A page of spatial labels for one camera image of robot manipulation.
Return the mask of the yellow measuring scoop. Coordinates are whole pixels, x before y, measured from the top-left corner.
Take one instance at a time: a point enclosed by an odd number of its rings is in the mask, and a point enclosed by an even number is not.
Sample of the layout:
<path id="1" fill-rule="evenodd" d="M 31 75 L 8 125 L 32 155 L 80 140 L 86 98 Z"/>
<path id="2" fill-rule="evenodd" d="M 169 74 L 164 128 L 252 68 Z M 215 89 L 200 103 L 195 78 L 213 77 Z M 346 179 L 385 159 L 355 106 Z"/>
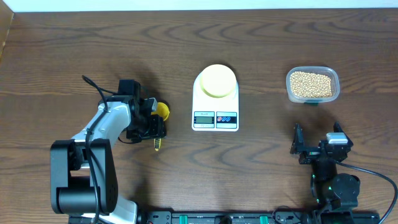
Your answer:
<path id="1" fill-rule="evenodd" d="M 151 114 L 157 114 L 160 117 L 162 117 L 164 121 L 167 121 L 170 115 L 170 110 L 165 103 L 158 102 L 157 109 Z M 154 139 L 154 149 L 156 151 L 159 151 L 159 149 L 161 148 L 161 142 L 162 142 L 161 138 Z"/>

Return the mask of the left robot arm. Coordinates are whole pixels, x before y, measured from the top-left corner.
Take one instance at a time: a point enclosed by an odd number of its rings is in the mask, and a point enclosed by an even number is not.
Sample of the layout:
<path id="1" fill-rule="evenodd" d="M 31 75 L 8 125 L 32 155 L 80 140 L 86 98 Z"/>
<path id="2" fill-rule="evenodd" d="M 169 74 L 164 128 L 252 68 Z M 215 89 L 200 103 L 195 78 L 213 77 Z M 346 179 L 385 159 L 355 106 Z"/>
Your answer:
<path id="1" fill-rule="evenodd" d="M 155 113 L 157 100 L 141 98 L 141 85 L 120 80 L 116 92 L 97 88 L 101 100 L 92 120 L 71 139 L 50 148 L 50 199 L 55 213 L 69 223 L 147 223 L 137 203 L 118 192 L 112 148 L 162 139 L 164 119 Z"/>

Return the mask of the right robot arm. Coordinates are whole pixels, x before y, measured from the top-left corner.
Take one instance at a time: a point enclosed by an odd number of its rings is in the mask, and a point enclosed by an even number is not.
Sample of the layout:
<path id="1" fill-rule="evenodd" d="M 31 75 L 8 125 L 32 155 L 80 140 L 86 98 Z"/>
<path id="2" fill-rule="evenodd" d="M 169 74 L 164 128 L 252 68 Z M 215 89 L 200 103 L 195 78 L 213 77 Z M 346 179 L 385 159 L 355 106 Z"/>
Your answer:
<path id="1" fill-rule="evenodd" d="M 307 146 L 299 124 L 294 127 L 291 154 L 298 154 L 300 164 L 312 167 L 311 188 L 318 204 L 327 212 L 346 212 L 358 206 L 360 180 L 346 173 L 338 173 L 336 165 L 348 157 L 353 142 L 344 133 L 339 123 L 333 132 L 317 146 Z"/>

